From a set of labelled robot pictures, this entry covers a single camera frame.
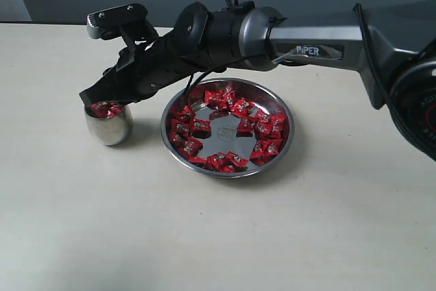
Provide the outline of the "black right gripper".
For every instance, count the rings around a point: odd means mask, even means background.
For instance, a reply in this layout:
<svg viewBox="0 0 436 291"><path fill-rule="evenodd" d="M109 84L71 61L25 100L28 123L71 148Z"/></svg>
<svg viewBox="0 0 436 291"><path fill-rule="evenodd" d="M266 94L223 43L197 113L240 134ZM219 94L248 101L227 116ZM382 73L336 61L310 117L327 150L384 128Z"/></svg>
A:
<svg viewBox="0 0 436 291"><path fill-rule="evenodd" d="M128 55L120 57L104 77L79 93L82 103L129 105L196 73L198 66L177 53L173 37L171 31L148 48L137 46L131 63Z"/></svg>

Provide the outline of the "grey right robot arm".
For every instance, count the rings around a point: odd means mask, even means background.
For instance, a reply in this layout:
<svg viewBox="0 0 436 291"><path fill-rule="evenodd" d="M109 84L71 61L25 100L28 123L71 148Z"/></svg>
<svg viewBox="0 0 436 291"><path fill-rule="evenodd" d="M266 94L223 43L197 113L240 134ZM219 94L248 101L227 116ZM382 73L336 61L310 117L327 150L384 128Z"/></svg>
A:
<svg viewBox="0 0 436 291"><path fill-rule="evenodd" d="M401 135L435 157L435 2L284 17L247 1L217 11L195 2L158 36L138 4L92 13L93 39L121 37L117 63L80 92L85 106L148 99L197 72L267 72L318 65L358 72L372 107L386 106Z"/></svg>

